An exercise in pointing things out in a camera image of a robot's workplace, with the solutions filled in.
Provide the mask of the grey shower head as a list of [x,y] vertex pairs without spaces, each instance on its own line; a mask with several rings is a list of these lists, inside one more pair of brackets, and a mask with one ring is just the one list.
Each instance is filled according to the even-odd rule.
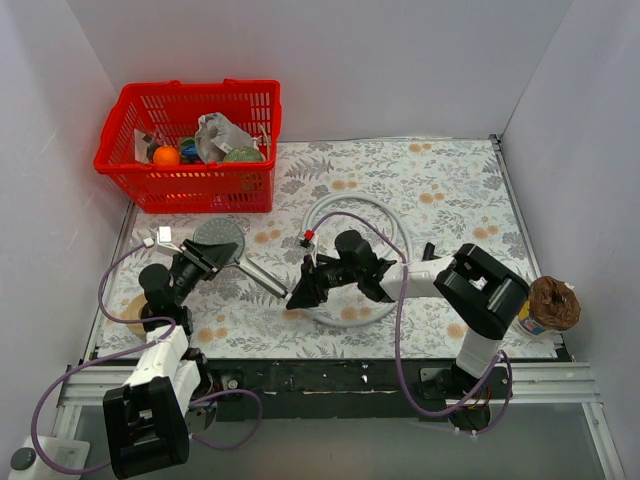
[[287,287],[273,274],[267,272],[246,255],[246,239],[241,228],[224,218],[212,218],[194,231],[193,241],[203,245],[235,243],[236,251],[227,262],[227,267],[235,267],[251,278],[255,283],[278,299],[288,295]]

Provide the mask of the black pipe fitting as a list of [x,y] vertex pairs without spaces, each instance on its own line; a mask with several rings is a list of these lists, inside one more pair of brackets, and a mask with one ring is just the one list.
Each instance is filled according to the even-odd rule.
[[435,254],[435,245],[431,242],[427,242],[423,251],[422,260],[432,261],[439,259],[439,256]]

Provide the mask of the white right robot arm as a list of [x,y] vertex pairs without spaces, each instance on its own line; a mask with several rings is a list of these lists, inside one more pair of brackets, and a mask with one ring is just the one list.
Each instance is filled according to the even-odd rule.
[[312,309],[328,300],[332,289],[354,284],[377,303],[402,298],[443,298],[467,325],[463,345],[451,367],[450,387],[475,397],[489,384],[487,369],[511,323],[529,297],[529,285],[475,244],[448,257],[433,254],[402,265],[377,256],[355,230],[334,241],[336,258],[306,255],[301,277],[286,304],[289,310]]

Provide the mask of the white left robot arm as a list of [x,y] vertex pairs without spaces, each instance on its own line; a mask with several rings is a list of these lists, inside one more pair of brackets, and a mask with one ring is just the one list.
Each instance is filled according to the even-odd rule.
[[186,240],[169,268],[153,263],[140,272],[146,299],[142,319],[150,347],[124,384],[103,397],[111,466],[118,479],[188,460],[188,404],[211,392],[213,377],[206,356],[190,345],[192,316],[183,302],[199,282],[214,279],[238,248],[233,241]]

